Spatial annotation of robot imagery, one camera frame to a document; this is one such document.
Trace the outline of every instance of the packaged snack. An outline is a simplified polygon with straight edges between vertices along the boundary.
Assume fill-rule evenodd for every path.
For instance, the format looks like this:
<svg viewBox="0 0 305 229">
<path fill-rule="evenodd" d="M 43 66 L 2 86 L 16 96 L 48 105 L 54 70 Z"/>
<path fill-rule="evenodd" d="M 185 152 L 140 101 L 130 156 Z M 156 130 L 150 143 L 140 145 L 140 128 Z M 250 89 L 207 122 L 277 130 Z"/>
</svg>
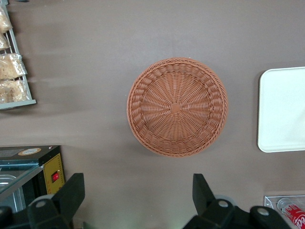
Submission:
<svg viewBox="0 0 305 229">
<path fill-rule="evenodd" d="M 2 7 L 0 7 L 0 32 L 5 33 L 12 27 L 9 18 L 6 16 Z"/>
<path fill-rule="evenodd" d="M 0 104 L 8 103 L 7 89 L 0 85 Z"/>
<path fill-rule="evenodd" d="M 7 39 L 5 38 L 5 36 L 0 33 L 0 50 L 5 50 L 8 49 L 10 47 Z"/>
<path fill-rule="evenodd" d="M 6 53 L 0 55 L 0 80 L 12 80 L 26 73 L 19 54 Z"/>
<path fill-rule="evenodd" d="M 0 84 L 7 90 L 8 102 L 29 100 L 29 96 L 23 80 L 5 80 L 1 81 Z"/>
</svg>

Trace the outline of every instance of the gray countertop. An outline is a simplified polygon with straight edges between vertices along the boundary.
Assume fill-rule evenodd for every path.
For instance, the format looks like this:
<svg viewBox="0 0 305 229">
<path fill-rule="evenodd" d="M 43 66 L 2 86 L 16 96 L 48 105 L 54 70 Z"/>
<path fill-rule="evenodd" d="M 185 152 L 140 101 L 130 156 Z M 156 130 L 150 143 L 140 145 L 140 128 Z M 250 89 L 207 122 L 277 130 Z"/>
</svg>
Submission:
<svg viewBox="0 0 305 229">
<path fill-rule="evenodd" d="M 261 74 L 305 65 L 303 0 L 11 0 L 8 10 L 37 104 L 0 112 L 0 145 L 62 145 L 67 177 L 85 175 L 77 220 L 182 228 L 196 214 L 193 173 L 247 211 L 264 195 L 305 194 L 304 152 L 257 147 Z M 212 68 L 229 99 L 215 143 L 180 159 L 144 148 L 126 116 L 137 76 L 171 57 Z"/>
</svg>

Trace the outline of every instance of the yellow label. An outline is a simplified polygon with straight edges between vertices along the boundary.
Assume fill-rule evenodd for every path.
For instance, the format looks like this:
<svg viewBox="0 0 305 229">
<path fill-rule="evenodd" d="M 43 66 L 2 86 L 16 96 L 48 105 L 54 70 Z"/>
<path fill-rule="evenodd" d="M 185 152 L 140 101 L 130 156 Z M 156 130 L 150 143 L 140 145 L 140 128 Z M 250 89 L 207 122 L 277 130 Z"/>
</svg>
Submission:
<svg viewBox="0 0 305 229">
<path fill-rule="evenodd" d="M 50 161 L 44 164 L 43 173 L 47 193 L 55 194 L 65 183 L 60 154 L 57 154 Z"/>
</svg>

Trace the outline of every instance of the soda can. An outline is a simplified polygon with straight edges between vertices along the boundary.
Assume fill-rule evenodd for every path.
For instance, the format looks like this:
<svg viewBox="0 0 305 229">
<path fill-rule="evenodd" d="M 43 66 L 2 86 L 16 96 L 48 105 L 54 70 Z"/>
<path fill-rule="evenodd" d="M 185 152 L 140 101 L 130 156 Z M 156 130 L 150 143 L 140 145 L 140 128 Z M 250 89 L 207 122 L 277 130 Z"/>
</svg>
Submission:
<svg viewBox="0 0 305 229">
<path fill-rule="evenodd" d="M 277 203 L 277 208 L 290 219 L 299 229 L 305 229 L 305 212 L 301 210 L 291 199 L 282 198 Z"/>
</svg>

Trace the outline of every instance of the wicker basket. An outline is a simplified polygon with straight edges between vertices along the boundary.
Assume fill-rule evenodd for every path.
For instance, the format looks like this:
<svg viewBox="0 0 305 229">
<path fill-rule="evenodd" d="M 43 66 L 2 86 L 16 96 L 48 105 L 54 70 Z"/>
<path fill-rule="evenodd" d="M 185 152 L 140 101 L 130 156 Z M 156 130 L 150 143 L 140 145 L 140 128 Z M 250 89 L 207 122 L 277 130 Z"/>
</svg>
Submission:
<svg viewBox="0 0 305 229">
<path fill-rule="evenodd" d="M 224 85 L 204 64 L 171 58 L 147 68 L 134 82 L 127 101 L 135 137 L 163 156 L 184 157 L 211 145 L 228 110 Z"/>
</svg>

